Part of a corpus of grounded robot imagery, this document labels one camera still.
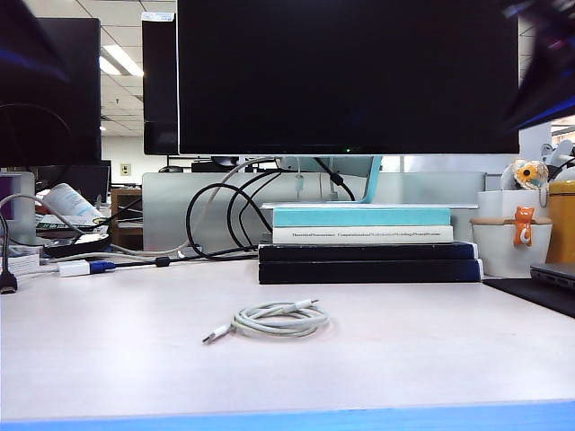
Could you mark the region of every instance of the book spine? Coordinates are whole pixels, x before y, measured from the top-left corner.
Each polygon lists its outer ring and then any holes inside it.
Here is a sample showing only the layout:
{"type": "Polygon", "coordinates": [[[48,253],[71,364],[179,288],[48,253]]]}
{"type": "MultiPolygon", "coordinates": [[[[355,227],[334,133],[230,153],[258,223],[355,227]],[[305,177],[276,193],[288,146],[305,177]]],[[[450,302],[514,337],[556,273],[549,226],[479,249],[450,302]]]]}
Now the book spine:
{"type": "Polygon", "coordinates": [[[414,244],[452,241],[453,227],[449,225],[273,228],[274,244],[414,244]]]}
{"type": "Polygon", "coordinates": [[[449,208],[277,208],[273,225],[291,226],[380,226],[450,224],[449,208]]]}
{"type": "Polygon", "coordinates": [[[471,242],[443,244],[261,244],[260,261],[477,259],[471,242]]]}
{"type": "Polygon", "coordinates": [[[482,262],[466,260],[382,260],[262,262],[260,283],[452,283],[478,282],[482,262]]]}

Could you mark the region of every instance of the office desk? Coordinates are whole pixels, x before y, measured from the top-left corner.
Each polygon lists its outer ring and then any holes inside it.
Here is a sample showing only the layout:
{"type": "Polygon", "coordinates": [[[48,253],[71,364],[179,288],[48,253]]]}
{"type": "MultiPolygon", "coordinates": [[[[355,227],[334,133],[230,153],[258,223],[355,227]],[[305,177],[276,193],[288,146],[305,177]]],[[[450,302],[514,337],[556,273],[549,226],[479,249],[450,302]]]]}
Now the office desk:
{"type": "Polygon", "coordinates": [[[575,320],[481,284],[259,286],[257,262],[42,276],[2,297],[2,418],[575,398],[575,320]],[[200,341],[246,305],[321,300],[306,339],[200,341]]]}

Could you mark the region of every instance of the black book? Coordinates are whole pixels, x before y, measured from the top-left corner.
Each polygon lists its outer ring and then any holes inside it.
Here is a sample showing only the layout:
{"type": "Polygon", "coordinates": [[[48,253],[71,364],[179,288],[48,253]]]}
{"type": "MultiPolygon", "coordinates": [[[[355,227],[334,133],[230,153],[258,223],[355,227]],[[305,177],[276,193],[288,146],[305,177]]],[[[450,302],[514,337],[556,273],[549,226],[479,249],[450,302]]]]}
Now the black book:
{"type": "Polygon", "coordinates": [[[326,260],[445,260],[477,259],[471,242],[425,244],[274,244],[263,235],[260,262],[326,260]]]}
{"type": "Polygon", "coordinates": [[[479,259],[260,261],[260,284],[477,282],[479,259]]]}

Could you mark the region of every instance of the figurine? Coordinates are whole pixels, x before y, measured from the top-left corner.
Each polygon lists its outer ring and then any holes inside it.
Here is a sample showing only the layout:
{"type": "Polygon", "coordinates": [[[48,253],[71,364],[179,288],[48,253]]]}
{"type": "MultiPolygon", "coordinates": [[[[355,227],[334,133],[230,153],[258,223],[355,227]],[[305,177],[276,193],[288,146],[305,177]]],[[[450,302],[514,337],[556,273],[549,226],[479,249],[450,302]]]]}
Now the figurine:
{"type": "Polygon", "coordinates": [[[527,207],[517,207],[515,212],[515,239],[513,240],[514,245],[526,245],[531,247],[532,244],[532,234],[531,234],[531,221],[533,219],[533,213],[535,208],[527,207]]]}

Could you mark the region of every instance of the white box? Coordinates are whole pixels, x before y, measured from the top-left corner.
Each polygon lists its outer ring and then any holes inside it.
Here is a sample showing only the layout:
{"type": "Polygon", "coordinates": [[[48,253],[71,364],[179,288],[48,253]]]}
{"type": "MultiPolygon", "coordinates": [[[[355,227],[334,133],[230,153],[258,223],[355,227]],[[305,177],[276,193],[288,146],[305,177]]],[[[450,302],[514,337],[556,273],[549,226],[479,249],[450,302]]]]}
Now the white box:
{"type": "MultiPolygon", "coordinates": [[[[541,201],[546,205],[547,196],[541,191],[541,201]]],[[[538,190],[495,190],[477,193],[479,204],[478,217],[515,218],[518,207],[533,207],[533,217],[548,217],[548,207],[542,207],[539,202],[538,190]]]]}

